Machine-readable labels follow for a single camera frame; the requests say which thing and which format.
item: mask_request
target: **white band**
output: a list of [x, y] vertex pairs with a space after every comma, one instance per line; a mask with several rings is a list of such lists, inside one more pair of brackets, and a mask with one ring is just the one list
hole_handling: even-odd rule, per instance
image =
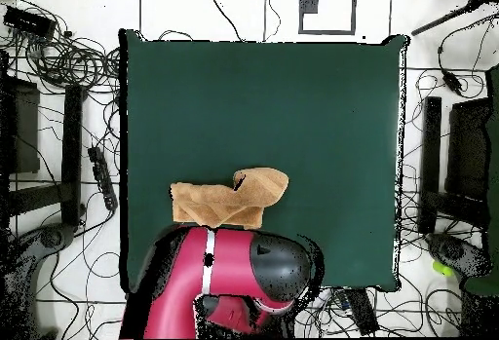
[[271, 307], [265, 306], [261, 301], [258, 299], [253, 299], [254, 304], [260, 309], [263, 310], [264, 312], [271, 313], [273, 315], [280, 315], [282, 313], [285, 313], [289, 310], [289, 308], [293, 305], [293, 301], [290, 302], [288, 305], [283, 307], [282, 309], [272, 309]]
[[206, 265], [203, 266], [203, 287], [201, 290], [202, 294], [210, 294], [211, 272], [213, 270], [214, 264], [214, 232], [212, 230], [208, 230], [205, 256], [207, 254], [211, 254], [213, 256], [213, 263], [210, 265], [210, 267]]

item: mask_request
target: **floor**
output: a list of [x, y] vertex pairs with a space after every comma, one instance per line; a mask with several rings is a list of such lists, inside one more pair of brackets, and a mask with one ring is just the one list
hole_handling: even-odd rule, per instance
[[[212, 0], [27, 0], [43, 7], [67, 23], [74, 37], [87, 38], [87, 44], [99, 48], [92, 41], [98, 41], [107, 53], [118, 46], [117, 33], [120, 28], [140, 29], [148, 40], [157, 39], [166, 30], [171, 29], [188, 33], [194, 39], [237, 40], [234, 29], [215, 7]], [[379, 44], [389, 34], [405, 34], [426, 22], [436, 19], [448, 11], [464, 6], [467, 0], [357, 0], [357, 32], [355, 36], [317, 36], [298, 35], [298, 0], [270, 0], [270, 7], [264, 11], [264, 0], [216, 0], [224, 13], [230, 17], [241, 38], [246, 40], [267, 42], [301, 41], [301, 42], [365, 42]], [[0, 0], [0, 12], [5, 6], [17, 6], [22, 9], [30, 7], [20, 0]], [[345, 13], [334, 8], [337, 4], [349, 5], [350, 0], [322, 0], [317, 16], [307, 16], [305, 28], [343, 29]], [[421, 242], [419, 235], [411, 230], [411, 222], [417, 207], [417, 173], [419, 166], [421, 117], [419, 102], [429, 94], [439, 95], [445, 107], [442, 118], [441, 134], [448, 132], [448, 112], [453, 103], [460, 99], [446, 87], [441, 86], [437, 48], [441, 40], [452, 30], [465, 26], [477, 19], [490, 15], [496, 8], [481, 7], [472, 14], [455, 19], [438, 28], [412, 37], [407, 53], [407, 102], [406, 125], [404, 135], [403, 190], [404, 214], [403, 246], [401, 249], [400, 273], [402, 289], [396, 293], [383, 294], [375, 290], [369, 291], [375, 304], [382, 330], [376, 336], [455, 336], [457, 329], [453, 326], [459, 319], [459, 289], [455, 278], [446, 278], [432, 268], [433, 260]], [[4, 35], [5, 27], [0, 24], [0, 35]], [[481, 76], [480, 70], [488, 69], [498, 62], [495, 56], [497, 31], [488, 22], [484, 25], [465, 30], [450, 37], [445, 42], [442, 53], [442, 64], [447, 68], [462, 69], [459, 72], [469, 83], [467, 96], [486, 96], [480, 84], [471, 78], [474, 74]], [[485, 30], [487, 35], [482, 40]], [[166, 39], [181, 38], [184, 35], [168, 33]], [[20, 60], [18, 76], [28, 79], [26, 62]], [[39, 90], [46, 93], [45, 86], [36, 80]], [[83, 143], [89, 146], [96, 137], [101, 137], [109, 118], [102, 114], [102, 108], [112, 99], [109, 88], [97, 87], [94, 99], [88, 99], [84, 108]], [[39, 149], [56, 180], [60, 179], [61, 137], [62, 128], [58, 121], [63, 97], [44, 94], [39, 117]], [[111, 120], [111, 127], [119, 136], [119, 121]], [[115, 191], [119, 194], [119, 140], [109, 136], [109, 148], [106, 159], [116, 182]], [[445, 171], [446, 137], [442, 138], [441, 151], [442, 171]], [[88, 202], [86, 226], [90, 228], [100, 223], [107, 216], [100, 194], [96, 192], [96, 184], [92, 174], [92, 165], [84, 158], [82, 171], [82, 201]], [[12, 178], [12, 189], [40, 185], [43, 181], [51, 181], [51, 177], [42, 163], [36, 174], [19, 174], [18, 182]], [[59, 220], [58, 206], [42, 208], [17, 218], [13, 218], [11, 229], [22, 234], [40, 223], [49, 215], [46, 222]], [[439, 228], [444, 230], [450, 221], [440, 220]], [[462, 233], [457, 237], [466, 237], [475, 245], [480, 245], [480, 237], [473, 233], [469, 226], [459, 223], [452, 231]], [[125, 305], [125, 294], [119, 286], [118, 254], [120, 240], [119, 210], [116, 216], [101, 227], [95, 228], [73, 242], [60, 255], [55, 285], [64, 295], [76, 304], [63, 299], [51, 288], [50, 274], [56, 264], [50, 257], [44, 263], [38, 280], [37, 306], [40, 322], [45, 327], [56, 326], [58, 338], [69, 326], [65, 339], [116, 339], [119, 334], [119, 320]], [[359, 331], [352, 325], [346, 313], [331, 306], [330, 290], [325, 288], [321, 297], [311, 303], [310, 310], [303, 312], [298, 318], [297, 337], [360, 337]], [[425, 313], [424, 300], [428, 298], [429, 313]]]

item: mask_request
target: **folded cloth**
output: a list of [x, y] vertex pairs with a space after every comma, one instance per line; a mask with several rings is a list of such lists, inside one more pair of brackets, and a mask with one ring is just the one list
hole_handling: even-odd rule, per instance
[[211, 228], [222, 224], [261, 227], [263, 209], [277, 203], [288, 188], [288, 176], [269, 168], [239, 170], [234, 188], [225, 185], [171, 185], [173, 221]]

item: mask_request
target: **green mat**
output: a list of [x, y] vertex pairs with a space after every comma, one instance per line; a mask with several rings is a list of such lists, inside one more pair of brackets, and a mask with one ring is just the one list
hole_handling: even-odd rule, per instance
[[172, 224], [171, 183], [232, 186], [236, 170], [271, 167], [289, 176], [289, 186], [264, 211], [262, 230], [314, 240], [325, 256], [323, 285], [396, 289], [407, 38], [385, 45], [147, 42], [129, 30], [120, 32], [120, 45], [128, 110], [122, 285], [134, 286], [147, 250]]

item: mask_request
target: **tripod leg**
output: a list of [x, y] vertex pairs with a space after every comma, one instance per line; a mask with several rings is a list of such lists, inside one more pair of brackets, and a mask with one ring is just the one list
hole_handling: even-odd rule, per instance
[[431, 21], [430, 23], [425, 24], [424, 26], [419, 27], [418, 29], [412, 31], [411, 35], [416, 36], [420, 33], [426, 32], [429, 29], [433, 29], [436, 26], [439, 26], [442, 23], [445, 23], [451, 19], [454, 19], [458, 16], [465, 14], [466, 12], [471, 12], [473, 9], [470, 9], [468, 5], [464, 8], [458, 9], [457, 11], [451, 12], [450, 14], [445, 15], [444, 17]]

